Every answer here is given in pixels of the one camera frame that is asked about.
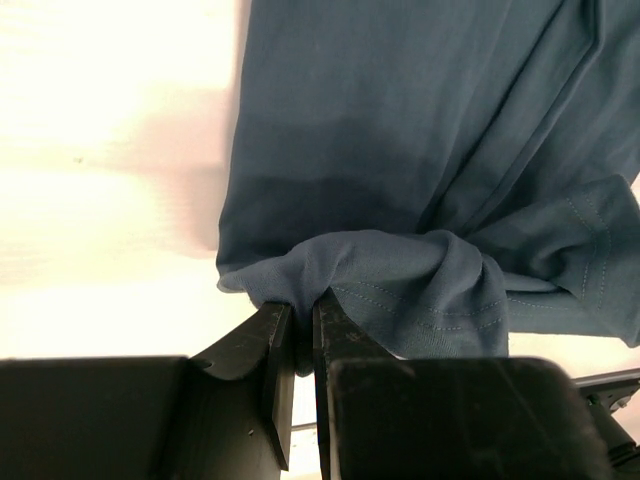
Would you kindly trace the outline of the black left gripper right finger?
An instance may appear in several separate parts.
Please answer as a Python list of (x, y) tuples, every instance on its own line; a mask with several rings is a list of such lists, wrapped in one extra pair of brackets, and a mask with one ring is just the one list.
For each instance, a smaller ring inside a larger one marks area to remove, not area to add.
[(401, 360), (332, 293), (313, 309), (326, 479), (610, 479), (604, 441), (555, 363)]

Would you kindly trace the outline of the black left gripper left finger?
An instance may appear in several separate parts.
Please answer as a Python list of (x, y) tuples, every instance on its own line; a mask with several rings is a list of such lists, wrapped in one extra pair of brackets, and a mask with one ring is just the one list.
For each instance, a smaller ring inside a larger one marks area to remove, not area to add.
[(291, 309), (191, 357), (5, 360), (5, 479), (276, 479), (289, 467)]

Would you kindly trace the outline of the teal blue t shirt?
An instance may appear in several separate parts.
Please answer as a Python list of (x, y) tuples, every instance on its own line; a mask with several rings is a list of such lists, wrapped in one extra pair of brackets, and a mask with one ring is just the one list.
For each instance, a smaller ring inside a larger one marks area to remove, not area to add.
[(406, 359), (639, 343), (635, 1), (256, 1), (219, 286)]

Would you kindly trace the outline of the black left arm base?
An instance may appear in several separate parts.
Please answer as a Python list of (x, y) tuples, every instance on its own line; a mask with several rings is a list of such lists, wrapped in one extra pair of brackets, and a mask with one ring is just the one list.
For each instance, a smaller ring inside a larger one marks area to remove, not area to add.
[(613, 416), (639, 391), (638, 381), (580, 382), (578, 389), (606, 445), (615, 478), (638, 479), (639, 444)]

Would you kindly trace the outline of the metal front table rail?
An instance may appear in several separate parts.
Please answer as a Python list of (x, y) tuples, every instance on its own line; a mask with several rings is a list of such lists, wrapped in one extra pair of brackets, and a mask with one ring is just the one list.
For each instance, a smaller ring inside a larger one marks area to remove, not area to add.
[(591, 388), (597, 385), (620, 382), (639, 382), (639, 368), (620, 370), (574, 379), (578, 388)]

